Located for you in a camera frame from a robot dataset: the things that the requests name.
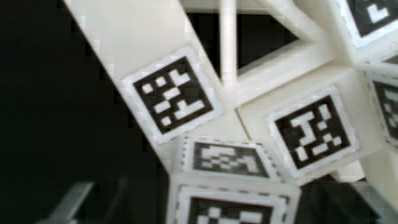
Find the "black background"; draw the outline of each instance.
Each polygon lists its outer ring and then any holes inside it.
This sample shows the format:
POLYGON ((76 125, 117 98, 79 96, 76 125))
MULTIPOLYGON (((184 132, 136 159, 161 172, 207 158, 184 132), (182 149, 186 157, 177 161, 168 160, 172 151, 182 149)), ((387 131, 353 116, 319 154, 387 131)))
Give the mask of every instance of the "black background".
POLYGON ((0 223, 33 223, 76 181, 118 177, 127 219, 163 223, 166 174, 60 1, 1 1, 0 28, 0 223))

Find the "white rod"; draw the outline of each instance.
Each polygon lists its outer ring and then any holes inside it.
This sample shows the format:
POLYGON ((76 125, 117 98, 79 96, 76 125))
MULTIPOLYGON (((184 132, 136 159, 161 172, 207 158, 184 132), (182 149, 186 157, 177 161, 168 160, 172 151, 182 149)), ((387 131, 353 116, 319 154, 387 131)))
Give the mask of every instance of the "white rod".
POLYGON ((220 0, 220 79, 225 89, 236 84, 236 0, 220 0))

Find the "black square pattern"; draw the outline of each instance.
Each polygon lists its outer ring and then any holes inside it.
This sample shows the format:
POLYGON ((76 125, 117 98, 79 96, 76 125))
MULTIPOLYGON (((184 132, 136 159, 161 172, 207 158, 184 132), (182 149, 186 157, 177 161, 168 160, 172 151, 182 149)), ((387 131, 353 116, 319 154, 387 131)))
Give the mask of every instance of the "black square pattern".
POLYGON ((273 208, 191 198, 188 224, 269 224, 273 208))
POLYGON ((152 72, 133 87, 161 134, 213 111, 186 57, 152 72))
POLYGON ((252 148, 195 143, 193 169, 268 178, 264 165, 252 148))
POLYGON ((398 87, 372 81, 388 137, 398 140, 398 87))
POLYGON ((346 0, 358 35, 364 37, 398 20, 398 0, 346 0))
POLYGON ((351 146, 330 95, 275 121, 296 169, 351 146))

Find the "dark gap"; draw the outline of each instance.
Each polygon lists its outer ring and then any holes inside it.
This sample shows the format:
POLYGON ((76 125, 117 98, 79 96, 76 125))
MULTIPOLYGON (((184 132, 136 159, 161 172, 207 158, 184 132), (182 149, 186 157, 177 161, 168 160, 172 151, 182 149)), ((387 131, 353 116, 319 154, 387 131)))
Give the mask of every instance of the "dark gap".
POLYGON ((398 55, 394 55, 383 62, 398 65, 398 55))
MULTIPOLYGON (((186 13, 216 75, 220 74, 218 14, 186 13)), ((237 68, 282 48, 296 36, 269 15, 237 15, 237 68)))

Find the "white border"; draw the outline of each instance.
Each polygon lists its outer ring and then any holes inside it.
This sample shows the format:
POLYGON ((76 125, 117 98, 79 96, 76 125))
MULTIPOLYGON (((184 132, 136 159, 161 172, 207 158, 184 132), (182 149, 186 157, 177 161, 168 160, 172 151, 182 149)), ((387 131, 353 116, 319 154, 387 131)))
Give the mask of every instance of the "white border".
POLYGON ((221 191, 218 189, 198 188, 193 186, 181 186, 181 191, 177 195, 177 210, 175 210, 175 224, 188 223, 188 213, 189 213, 189 199, 198 197, 209 200, 221 200, 232 203, 243 203, 248 205, 259 205, 273 207, 269 224, 280 224, 282 217, 287 211, 285 199, 275 195, 257 195, 253 193, 239 193, 230 191, 221 191))
POLYGON ((220 114, 221 105, 216 100, 216 94, 213 86, 209 85, 207 77, 200 69, 198 60, 195 58, 193 50, 189 47, 182 47, 170 55, 166 55, 143 69, 140 69, 131 75, 127 75, 122 80, 122 88, 129 95, 131 104, 134 105, 133 114, 136 120, 141 120, 140 126, 145 132, 145 136, 157 144, 163 144, 177 135, 189 131, 198 125, 202 125, 220 114), (202 91, 207 96, 213 111, 209 111, 200 117, 197 117, 182 126, 179 126, 170 132, 161 134, 156 123, 145 108, 138 92, 131 87, 131 84, 143 79, 173 61, 177 61, 186 56, 188 63, 195 72, 197 80, 200 83, 202 91))
POLYGON ((282 162, 285 164, 289 173, 293 178, 303 177, 308 173, 314 173, 317 169, 330 164, 333 161, 337 161, 342 156, 349 153, 353 153, 358 150, 358 144, 356 144, 356 138, 355 138, 355 133, 353 133, 353 127, 348 121, 348 115, 344 113, 344 108, 342 108, 342 102, 339 99, 339 92, 333 86, 326 87, 324 90, 316 92, 310 97, 305 98, 300 102, 296 102, 291 106, 282 108, 269 116, 264 118, 266 125, 269 128, 271 136, 275 137, 275 143, 277 143, 277 148, 280 151, 280 156, 282 156, 282 162), (307 165, 303 168, 296 169, 294 162, 291 159, 289 155, 289 150, 287 146, 284 144, 282 136, 278 133, 278 129, 275 126, 275 120, 282 118, 285 115, 289 115, 298 109, 301 109, 307 105, 314 103, 324 96, 332 97, 332 102, 333 102, 333 107, 335 111, 339 114, 339 119, 340 119, 340 124, 346 132, 346 137, 349 141, 349 147, 344 148, 340 151, 337 151, 332 155, 328 155, 323 159, 319 159, 310 165, 307 165))
POLYGON ((376 104, 376 114, 381 117, 380 124, 381 124, 381 133, 383 133, 383 137, 387 140, 387 143, 398 148, 398 139, 394 139, 390 137, 388 134, 388 128, 387 128, 387 124, 385 124, 385 117, 383 117, 383 113, 381 113, 381 104, 378 101, 378 96, 376 96, 376 88, 374 88, 374 83, 372 81, 394 86, 398 88, 398 79, 394 77, 387 77, 383 74, 374 74, 374 72, 364 72, 365 73, 365 78, 367 78, 367 82, 369 82, 369 89, 371 89, 371 98, 376 104))
POLYGON ((364 47, 383 35, 398 29, 398 20, 380 27, 364 37, 360 37, 356 24, 351 16, 349 6, 346 0, 335 0, 339 4, 339 13, 344 19, 346 29, 351 36, 355 48, 364 47))
POLYGON ((230 141, 223 141, 218 139, 211 139, 207 137, 186 137, 184 138, 184 144, 182 144, 182 157, 181 157, 181 171, 182 172, 191 172, 197 173, 198 175, 221 175, 221 176, 229 176, 229 177, 241 177, 241 178, 248 178, 248 179, 268 179, 275 182, 280 182, 280 177, 277 175, 277 169, 275 169, 275 164, 269 160, 269 156, 266 154, 264 148, 261 147, 259 144, 255 144, 253 142, 230 142, 230 141), (252 150, 255 150, 257 152, 257 156, 259 156, 259 161, 262 163, 264 166, 264 172, 268 174, 268 177, 259 177, 259 176, 248 176, 243 174, 232 174, 232 173, 223 173, 223 172, 216 172, 216 171, 205 171, 205 170, 195 170, 193 169, 193 145, 195 143, 204 143, 204 144, 220 144, 225 146, 232 146, 232 147, 243 147, 243 148, 250 148, 252 150))

